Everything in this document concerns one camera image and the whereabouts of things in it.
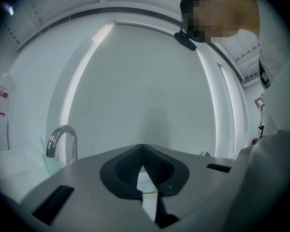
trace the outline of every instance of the black opening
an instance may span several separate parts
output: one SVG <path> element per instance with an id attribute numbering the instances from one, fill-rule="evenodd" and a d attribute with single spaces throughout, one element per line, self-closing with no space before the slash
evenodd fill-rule
<path id="1" fill-rule="evenodd" d="M 73 191 L 74 188 L 59 186 L 32 215 L 50 225 Z"/>
<path id="2" fill-rule="evenodd" d="M 136 189 L 142 166 L 164 197 L 177 195 L 189 178 L 185 164 L 148 145 L 137 145 L 107 161 L 101 167 L 100 178 L 117 197 L 142 200 L 142 192 Z"/>
<path id="3" fill-rule="evenodd" d="M 228 173 L 231 169 L 231 167 L 221 166 L 221 165 L 217 165 L 217 164 L 213 164 L 213 163 L 208 164 L 206 167 L 220 171 L 220 172 L 224 172 L 224 173 Z"/>

